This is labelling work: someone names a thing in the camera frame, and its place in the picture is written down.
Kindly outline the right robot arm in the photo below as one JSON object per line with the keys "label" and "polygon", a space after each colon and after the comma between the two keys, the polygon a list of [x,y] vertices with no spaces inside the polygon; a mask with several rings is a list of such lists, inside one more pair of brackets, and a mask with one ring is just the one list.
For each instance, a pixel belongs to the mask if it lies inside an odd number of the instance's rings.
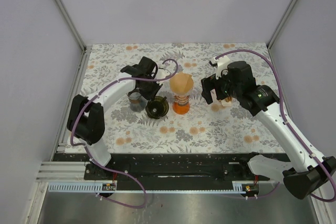
{"label": "right robot arm", "polygon": [[296,198],[304,199],[329,181],[335,173],[335,157],[315,149],[292,121],[281,118],[280,99],[267,85],[257,85],[251,66],[245,61],[209,64],[216,72],[201,80],[202,97],[213,103],[212,91],[219,100],[236,99],[240,106],[260,121],[273,135],[289,158],[281,162],[252,153],[239,166],[243,179],[264,176],[280,182]]}

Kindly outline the clear glass dripper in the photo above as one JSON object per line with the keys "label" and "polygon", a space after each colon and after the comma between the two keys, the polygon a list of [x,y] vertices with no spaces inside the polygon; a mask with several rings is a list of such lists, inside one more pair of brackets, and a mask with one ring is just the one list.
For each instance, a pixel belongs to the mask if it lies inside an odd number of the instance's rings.
{"label": "clear glass dripper", "polygon": [[189,102],[189,95],[194,88],[193,83],[171,83],[171,91],[173,93],[174,102],[186,103]]}

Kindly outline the brown paper coffee filter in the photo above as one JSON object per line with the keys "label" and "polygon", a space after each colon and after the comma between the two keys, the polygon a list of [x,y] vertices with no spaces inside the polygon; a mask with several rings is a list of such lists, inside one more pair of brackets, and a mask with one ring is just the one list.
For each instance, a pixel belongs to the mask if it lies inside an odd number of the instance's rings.
{"label": "brown paper coffee filter", "polygon": [[192,79],[191,74],[180,72],[170,79],[170,84],[171,83],[193,83],[194,84],[194,81]]}

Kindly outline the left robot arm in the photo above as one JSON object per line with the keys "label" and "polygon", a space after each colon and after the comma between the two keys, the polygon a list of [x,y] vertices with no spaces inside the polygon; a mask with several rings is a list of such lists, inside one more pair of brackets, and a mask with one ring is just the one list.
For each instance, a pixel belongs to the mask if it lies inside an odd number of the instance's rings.
{"label": "left robot arm", "polygon": [[70,145],[83,146],[90,159],[98,163],[96,174],[109,179],[114,173],[111,154],[102,139],[105,132],[104,115],[124,95],[137,91],[146,100],[152,100],[160,90],[161,82],[170,72],[160,68],[153,60],[142,57],[140,62],[120,70],[117,79],[90,95],[76,95],[67,121]]}

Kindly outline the green glass dripper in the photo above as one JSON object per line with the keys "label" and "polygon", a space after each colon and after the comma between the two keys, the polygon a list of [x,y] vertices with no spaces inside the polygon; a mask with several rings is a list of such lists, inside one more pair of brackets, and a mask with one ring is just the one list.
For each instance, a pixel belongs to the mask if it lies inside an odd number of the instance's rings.
{"label": "green glass dripper", "polygon": [[156,96],[147,103],[145,111],[147,116],[151,119],[160,119],[166,116],[169,111],[167,97]]}

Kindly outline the glass beaker with coffee grounds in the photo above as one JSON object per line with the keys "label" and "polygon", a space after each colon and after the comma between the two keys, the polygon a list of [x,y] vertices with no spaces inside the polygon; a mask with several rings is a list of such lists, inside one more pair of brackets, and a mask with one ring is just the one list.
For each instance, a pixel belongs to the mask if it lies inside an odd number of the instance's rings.
{"label": "glass beaker with coffee grounds", "polygon": [[132,111],[141,112],[145,109],[147,101],[137,90],[129,92],[127,97]]}

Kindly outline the orange coffee filter box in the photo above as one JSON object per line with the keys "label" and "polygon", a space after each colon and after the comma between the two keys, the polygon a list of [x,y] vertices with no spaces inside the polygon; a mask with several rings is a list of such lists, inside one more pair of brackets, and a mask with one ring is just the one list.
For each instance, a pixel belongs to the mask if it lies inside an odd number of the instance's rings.
{"label": "orange coffee filter box", "polygon": [[232,98],[230,96],[228,96],[224,99],[218,99],[218,102],[224,108],[232,106]]}

